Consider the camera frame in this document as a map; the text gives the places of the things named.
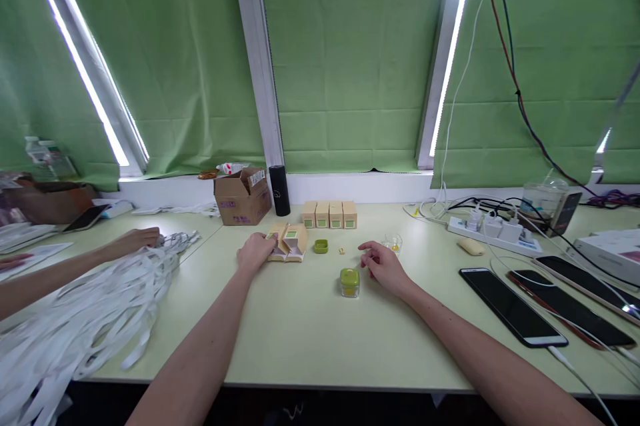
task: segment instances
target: table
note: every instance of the table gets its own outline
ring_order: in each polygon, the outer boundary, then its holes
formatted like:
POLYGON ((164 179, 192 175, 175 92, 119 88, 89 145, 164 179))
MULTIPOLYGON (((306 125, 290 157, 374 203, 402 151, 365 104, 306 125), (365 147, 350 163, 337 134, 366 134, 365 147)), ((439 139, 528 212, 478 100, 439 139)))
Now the table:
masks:
MULTIPOLYGON (((472 386, 422 320, 367 274, 361 277, 360 298, 346 299, 339 294, 340 269, 359 264, 358 244, 370 239, 380 241, 386 232, 397 232, 403 238, 400 260, 416 283, 562 388, 575 395, 588 394, 548 351, 520 344, 460 278, 460 268, 489 267, 490 252, 480 257, 469 256, 456 244, 460 236, 446 232, 443 225, 410 218, 402 205, 358 205, 357 208, 358 229, 310 229, 310 247, 302 264, 268 263, 262 268, 243 312, 225 384, 438 393, 472 391, 472 386), (329 240, 327 254, 313 252, 311 245, 316 239, 329 240), (345 255, 338 253, 340 247, 346 250, 345 255)), ((272 210, 257 226, 221 227, 203 240, 183 260, 169 292, 160 302, 158 320, 144 356, 130 370, 120 370, 120 362, 131 350, 131 346, 127 346, 98 370, 92 380, 152 380, 232 276, 235 252, 247 236, 254 231, 267 232, 276 220, 298 223, 300 212, 301 207, 292 207, 290 216, 277 218, 272 210)), ((144 220, 149 224, 151 220, 163 218, 144 220)), ((175 216, 170 221, 178 224, 182 218, 175 216)), ((566 236, 574 239, 592 231, 628 229, 638 223, 638 210, 600 211, 581 207, 566 236)), ((558 253, 548 241, 541 243, 549 254, 558 253)), ((508 251, 496 251, 519 257, 508 251)), ((514 260, 511 267, 528 268, 514 260)), ((506 273, 500 264, 496 268, 500 276, 506 273)), ((640 343, 639 328, 570 287, 564 284, 560 287, 640 343)), ((591 348, 555 318, 545 317, 568 338, 570 344, 563 349, 563 354, 598 393, 605 397, 640 397, 640 391, 620 371, 627 375, 628 372, 610 353, 591 348)), ((640 356, 640 348, 632 352, 640 356)), ((637 368, 626 364, 640 376, 637 368)))
MULTIPOLYGON (((205 217, 189 213, 160 213, 157 215, 132 215, 131 213, 125 213, 113 219, 101 219, 92 228, 85 231, 76 231, 73 233, 52 236, 11 254, 0 255, 0 258, 26 253, 37 246, 73 243, 58 254, 46 258, 44 261, 19 274, 24 275, 103 246, 126 233, 130 229, 145 229, 154 226, 158 226, 160 228, 160 232, 164 235, 180 233, 182 231, 190 233, 194 230, 198 230, 198 232, 200 232, 202 239, 189 246, 184 253, 182 253, 180 256, 180 261, 182 262, 186 261, 194 251, 202 246, 208 238, 222 227, 222 220, 220 220, 220 218, 205 217)), ((55 295, 56 293, 52 293, 45 296, 36 303, 24 308, 22 311, 6 318, 4 321, 0 321, 0 331, 21 323, 34 312, 47 306, 55 298, 55 295)))

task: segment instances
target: smartphone screen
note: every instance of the smartphone screen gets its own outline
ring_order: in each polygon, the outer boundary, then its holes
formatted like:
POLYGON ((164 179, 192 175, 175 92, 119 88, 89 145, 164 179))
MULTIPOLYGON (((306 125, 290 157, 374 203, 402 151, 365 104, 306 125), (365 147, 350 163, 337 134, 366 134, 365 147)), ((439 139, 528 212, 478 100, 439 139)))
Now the smartphone screen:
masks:
POLYGON ((488 269, 461 269, 460 274, 525 346, 568 344, 564 336, 488 269))
POLYGON ((616 308, 624 311, 626 314, 636 319, 636 315, 640 315, 640 299, 631 296, 627 292, 622 289, 618 289, 615 286, 609 284, 611 288, 613 288, 624 300, 626 303, 622 302, 616 294, 596 278, 594 278, 589 272, 584 271, 577 266, 568 263, 562 258, 558 258, 556 256, 544 256, 536 258, 540 264, 548 267, 549 269, 554 270, 556 273, 560 274, 560 276, 564 276, 568 280, 576 283, 579 286, 582 286, 584 289, 588 290, 592 294, 598 296, 602 300, 606 301, 616 308))
POLYGON ((108 208, 109 205, 104 206, 92 206, 80 216, 78 216, 69 226, 64 229, 64 233, 75 231, 77 229, 84 229, 91 226, 100 217, 100 214, 108 208))
MULTIPOLYGON (((580 301, 576 300, 573 296, 570 296, 558 286, 549 282, 544 276, 536 271, 515 271, 515 273, 509 273, 509 278, 519 284, 522 284, 525 288, 530 290, 534 296, 537 296, 542 302, 550 307, 554 312, 569 320, 573 324, 576 324, 584 330, 590 332, 604 344, 609 347, 613 346, 631 346, 635 344, 633 338, 627 336, 618 328, 602 319, 600 316, 592 312, 589 308, 584 306, 580 301)), ((593 338, 587 336, 585 339, 588 343, 593 342, 593 338)))

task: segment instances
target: green curtain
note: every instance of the green curtain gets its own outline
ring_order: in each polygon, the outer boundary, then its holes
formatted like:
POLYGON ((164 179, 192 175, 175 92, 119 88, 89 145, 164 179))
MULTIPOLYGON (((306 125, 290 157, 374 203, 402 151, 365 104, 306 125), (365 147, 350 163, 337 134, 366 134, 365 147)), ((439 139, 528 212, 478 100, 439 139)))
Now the green curtain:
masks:
POLYGON ((603 160, 605 172, 602 178, 603 183, 640 183, 639 83, 640 79, 636 80, 627 100, 613 120, 603 160))
POLYGON ((77 0, 150 176, 264 165, 238 0, 77 0))
POLYGON ((117 190, 119 167, 47 0, 0 0, 0 168, 32 171, 26 135, 53 139, 84 181, 117 190))
POLYGON ((265 0, 290 173, 412 171, 441 0, 265 0))
MULTIPOLYGON (((451 102, 467 62, 479 2, 467 0, 465 6, 438 134, 434 184, 440 182, 451 102)), ((507 4, 516 74, 531 124, 550 156, 574 178, 588 181, 608 114, 640 57, 640 0, 507 0, 507 4)), ((501 0, 496 6, 507 41, 501 0)), ((637 102, 629 103, 632 107, 638 111, 637 102)), ((639 119, 636 112, 636 164, 639 119)), ((543 177, 550 167, 519 114, 491 2, 485 0, 471 62, 456 99, 445 166, 447 186, 520 186, 543 177)))

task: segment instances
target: white ribbon bundle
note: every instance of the white ribbon bundle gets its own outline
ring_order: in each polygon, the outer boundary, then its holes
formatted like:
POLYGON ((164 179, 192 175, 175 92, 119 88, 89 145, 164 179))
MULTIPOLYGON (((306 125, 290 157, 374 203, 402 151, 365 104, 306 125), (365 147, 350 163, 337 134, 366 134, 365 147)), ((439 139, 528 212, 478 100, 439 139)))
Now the white ribbon bundle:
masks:
POLYGON ((145 352, 157 303, 171 286, 178 254, 200 238, 177 233, 60 290, 52 304, 0 337, 0 425, 46 426, 72 379, 82 379, 134 336, 122 362, 145 352))

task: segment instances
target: black thermos bottle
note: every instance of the black thermos bottle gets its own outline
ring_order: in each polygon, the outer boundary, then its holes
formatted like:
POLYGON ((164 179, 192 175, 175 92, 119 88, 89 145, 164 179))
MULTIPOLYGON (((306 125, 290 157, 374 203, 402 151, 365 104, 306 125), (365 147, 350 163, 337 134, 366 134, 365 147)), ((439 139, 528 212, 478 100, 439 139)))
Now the black thermos bottle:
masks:
POLYGON ((284 166, 271 166, 269 168, 271 189, 273 190, 273 202, 275 214, 287 216, 291 212, 289 206, 289 189, 287 188, 287 172, 284 166))

